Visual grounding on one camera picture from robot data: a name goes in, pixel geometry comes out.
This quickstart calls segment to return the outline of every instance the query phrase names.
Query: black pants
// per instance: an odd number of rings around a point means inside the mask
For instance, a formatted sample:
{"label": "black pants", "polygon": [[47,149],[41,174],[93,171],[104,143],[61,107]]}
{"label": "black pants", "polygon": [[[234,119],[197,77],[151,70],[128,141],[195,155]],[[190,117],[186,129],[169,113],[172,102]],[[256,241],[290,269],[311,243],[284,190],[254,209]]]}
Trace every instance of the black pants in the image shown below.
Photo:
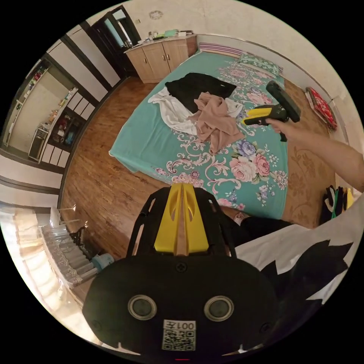
{"label": "black pants", "polygon": [[233,219],[225,216],[231,228],[235,247],[292,225],[282,220],[248,217],[239,226]]}

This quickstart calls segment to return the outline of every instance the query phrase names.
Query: beige clothing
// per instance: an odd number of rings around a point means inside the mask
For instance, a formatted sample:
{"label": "beige clothing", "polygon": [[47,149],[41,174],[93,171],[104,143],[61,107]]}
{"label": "beige clothing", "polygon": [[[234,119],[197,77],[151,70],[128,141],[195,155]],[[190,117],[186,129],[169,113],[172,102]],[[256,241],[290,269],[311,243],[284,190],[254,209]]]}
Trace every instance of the beige clothing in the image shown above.
{"label": "beige clothing", "polygon": [[211,154],[239,139],[245,139],[235,119],[228,115],[228,106],[222,97],[202,92],[195,103],[198,111],[189,119],[196,121],[198,138],[202,142],[210,140]]}

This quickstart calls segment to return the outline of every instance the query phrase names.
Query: white shirt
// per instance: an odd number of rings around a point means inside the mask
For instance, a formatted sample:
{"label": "white shirt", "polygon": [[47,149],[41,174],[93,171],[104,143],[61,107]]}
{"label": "white shirt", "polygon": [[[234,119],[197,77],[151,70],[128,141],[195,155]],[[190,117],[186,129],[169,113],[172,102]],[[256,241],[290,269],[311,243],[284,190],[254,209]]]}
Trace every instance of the white shirt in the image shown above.
{"label": "white shirt", "polygon": [[[225,101],[228,115],[233,118],[237,117],[243,109],[243,105],[229,98],[225,99]],[[153,95],[148,102],[159,104],[162,120],[168,127],[182,133],[197,135],[195,122],[188,120],[193,113],[185,108],[177,98],[171,96],[167,87]]]}
{"label": "white shirt", "polygon": [[[290,270],[298,258],[312,245],[330,240],[329,245],[346,245],[353,243],[344,261],[351,265],[363,235],[364,228],[364,194],[344,213],[315,228],[307,229],[291,225],[272,234],[263,236],[238,246],[237,257],[259,270],[276,261],[277,273]],[[347,271],[337,275],[328,285],[309,299],[322,299],[325,303],[340,284]]]}

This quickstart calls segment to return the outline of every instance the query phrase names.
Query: red cushion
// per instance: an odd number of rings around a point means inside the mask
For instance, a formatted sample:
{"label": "red cushion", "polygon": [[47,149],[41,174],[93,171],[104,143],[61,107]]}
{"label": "red cushion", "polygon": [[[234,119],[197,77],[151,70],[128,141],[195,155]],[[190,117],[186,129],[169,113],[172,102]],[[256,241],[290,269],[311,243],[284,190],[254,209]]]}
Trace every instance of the red cushion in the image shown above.
{"label": "red cushion", "polygon": [[333,112],[331,111],[330,106],[328,103],[320,96],[320,94],[315,91],[312,87],[308,87],[308,89],[311,91],[310,94],[313,98],[313,104],[315,110],[322,115],[322,117],[330,123],[331,126],[333,126],[335,129],[337,127],[335,116]]}

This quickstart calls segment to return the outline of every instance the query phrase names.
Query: foot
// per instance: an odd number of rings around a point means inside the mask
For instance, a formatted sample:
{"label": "foot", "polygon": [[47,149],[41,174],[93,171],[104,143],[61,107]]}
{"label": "foot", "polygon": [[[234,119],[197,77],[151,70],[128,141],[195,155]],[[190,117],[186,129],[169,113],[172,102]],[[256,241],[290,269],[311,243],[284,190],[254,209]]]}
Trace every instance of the foot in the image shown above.
{"label": "foot", "polygon": [[246,214],[245,212],[238,212],[234,217],[234,221],[240,226],[242,221],[247,219],[248,217],[250,217],[250,216],[248,214]]}

